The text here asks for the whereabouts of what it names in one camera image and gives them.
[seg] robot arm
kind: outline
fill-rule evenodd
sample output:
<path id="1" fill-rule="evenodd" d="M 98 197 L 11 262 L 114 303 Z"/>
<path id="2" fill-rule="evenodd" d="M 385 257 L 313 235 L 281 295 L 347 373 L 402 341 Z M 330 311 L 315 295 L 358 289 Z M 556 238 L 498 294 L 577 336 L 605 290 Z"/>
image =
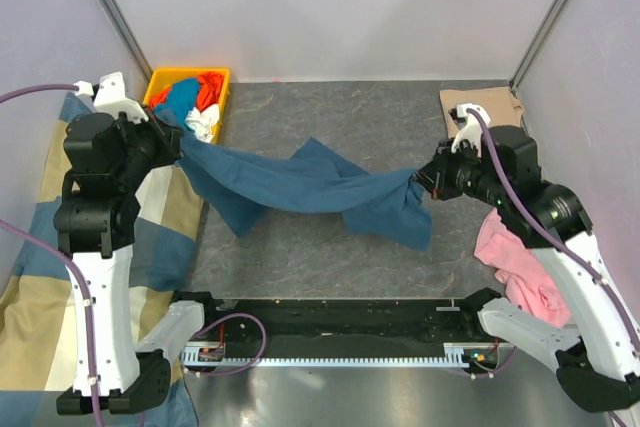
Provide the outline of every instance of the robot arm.
<path id="1" fill-rule="evenodd" d="M 553 278 L 577 331 L 556 329 L 506 299 L 497 298 L 497 294 L 476 299 L 478 326 L 549 367 L 569 397 L 583 409 L 600 412 L 630 407 L 640 400 L 640 360 L 628 326 L 601 284 L 612 288 L 631 319 L 633 330 L 640 330 L 600 256 L 591 220 L 570 189 L 542 179 L 536 143 L 522 129 L 490 129 L 500 163 L 526 210 L 554 238 L 589 262 L 602 279 L 592 277 L 568 255 L 556 250 L 520 214 L 498 177 L 486 143 L 481 142 L 479 123 L 467 113 L 468 109 L 478 112 L 485 122 L 488 120 L 480 106 L 458 106 L 452 115 L 466 120 L 464 127 L 455 139 L 438 145 L 431 162 L 415 174 L 414 180 L 435 200 L 464 194 L 494 206 L 507 229 L 532 249 Z"/>
<path id="2" fill-rule="evenodd" d="M 204 323 L 202 304 L 181 301 L 137 345 L 131 332 L 129 270 L 140 211 L 136 192 L 152 169 L 179 159 L 183 132 L 128 99 L 119 72 L 103 77 L 96 87 L 75 85 L 77 95 L 93 99 L 96 112 L 67 127 L 63 147 L 71 169 L 54 226 L 58 249 L 73 257 L 87 281 L 95 325 L 86 323 L 85 301 L 74 281 L 78 363 L 73 386 L 58 398 L 57 410 L 91 412 L 91 387 L 97 385 L 101 408 L 133 414 L 164 402 L 171 364 Z M 97 378 L 89 375 L 88 329 L 95 331 Z"/>

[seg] blue fabric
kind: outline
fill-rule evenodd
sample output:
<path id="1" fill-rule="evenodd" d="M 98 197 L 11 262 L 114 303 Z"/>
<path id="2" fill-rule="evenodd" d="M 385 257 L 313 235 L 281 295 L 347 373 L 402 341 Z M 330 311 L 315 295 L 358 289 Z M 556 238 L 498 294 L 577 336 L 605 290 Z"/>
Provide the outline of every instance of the blue fabric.
<path id="1" fill-rule="evenodd" d="M 40 202 L 31 221 L 29 233 L 50 245 L 58 236 L 53 216 L 61 198 Z M 158 292 L 178 290 L 184 286 L 189 272 L 195 241 L 163 225 L 138 217 L 134 226 L 135 243 L 129 273 L 129 287 L 144 286 Z M 64 264 L 49 252 L 25 242 L 14 264 L 13 275 L 34 275 L 69 280 Z"/>
<path id="2" fill-rule="evenodd" d="M 171 115 L 160 115 L 172 122 Z M 303 214 L 342 213 L 347 230 L 376 234 L 426 250 L 431 216 L 422 207 L 415 169 L 368 174 L 316 139 L 291 159 L 269 159 L 197 140 L 185 132 L 179 162 L 194 190 L 238 236 L 248 234 L 267 208 Z"/>
<path id="3" fill-rule="evenodd" d="M 185 119 L 187 114 L 196 106 L 198 92 L 200 92 L 200 82 L 196 78 L 176 82 L 171 87 L 169 95 L 167 95 L 167 101 L 156 105 L 153 110 L 156 114 L 167 109 L 171 110 L 178 124 L 188 130 Z"/>
<path id="4" fill-rule="evenodd" d="M 75 94 L 69 92 L 62 104 L 62 111 L 58 117 L 63 122 L 71 122 L 79 115 L 90 114 L 91 110 Z"/>
<path id="5" fill-rule="evenodd" d="M 0 392 L 0 412 L 3 427 L 24 427 L 34 425 L 38 407 L 45 392 L 10 391 Z"/>

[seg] gray marble surface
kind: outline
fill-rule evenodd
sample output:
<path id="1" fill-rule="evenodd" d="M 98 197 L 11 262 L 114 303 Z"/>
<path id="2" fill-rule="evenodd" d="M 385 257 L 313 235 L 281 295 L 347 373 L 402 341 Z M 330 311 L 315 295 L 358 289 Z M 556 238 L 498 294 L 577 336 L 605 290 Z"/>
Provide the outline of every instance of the gray marble surface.
<path id="1" fill-rule="evenodd" d="M 439 91 L 496 81 L 320 82 L 232 86 L 221 144 L 288 158 L 316 137 L 369 172 L 419 168 L 446 136 Z M 433 202 L 428 252 L 374 236 L 350 236 L 339 215 L 272 211 L 236 238 L 205 206 L 188 289 L 217 297 L 462 297 L 500 289 L 473 257 L 489 208 L 460 198 Z"/>

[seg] yellow plastic crate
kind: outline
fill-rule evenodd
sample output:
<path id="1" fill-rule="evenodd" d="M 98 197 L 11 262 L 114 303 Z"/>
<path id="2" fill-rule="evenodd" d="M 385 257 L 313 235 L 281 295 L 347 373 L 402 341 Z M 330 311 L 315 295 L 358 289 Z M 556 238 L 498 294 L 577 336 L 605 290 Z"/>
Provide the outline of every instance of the yellow plastic crate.
<path id="1" fill-rule="evenodd" d="M 149 82 L 149 87 L 147 88 L 147 92 L 144 94 L 144 100 L 142 102 L 145 105 L 148 105 L 152 95 L 161 92 L 162 90 L 166 89 L 170 85 L 175 84 L 176 82 L 180 82 L 181 80 L 189 79 L 191 77 L 196 77 L 202 72 L 217 72 L 218 74 L 222 74 L 224 76 L 224 83 L 222 84 L 220 99 L 218 100 L 218 105 L 220 106 L 220 121 L 212 129 L 213 140 L 211 141 L 211 143 L 217 144 L 218 137 L 220 137 L 220 128 L 222 127 L 224 106 L 227 103 L 227 97 L 229 96 L 229 82 L 231 81 L 231 72 L 229 71 L 229 69 L 207 69 L 204 67 L 163 67 L 161 69 L 157 69 L 151 76 L 151 82 Z"/>

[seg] white cloth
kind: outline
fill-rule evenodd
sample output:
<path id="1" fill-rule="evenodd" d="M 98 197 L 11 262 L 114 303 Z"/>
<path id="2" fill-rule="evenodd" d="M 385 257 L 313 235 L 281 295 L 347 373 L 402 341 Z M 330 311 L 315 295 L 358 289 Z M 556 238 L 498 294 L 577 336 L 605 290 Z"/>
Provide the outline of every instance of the white cloth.
<path id="1" fill-rule="evenodd" d="M 209 143 L 213 139 L 213 128 L 220 122 L 220 106 L 213 104 L 202 112 L 194 107 L 184 122 L 198 140 Z"/>

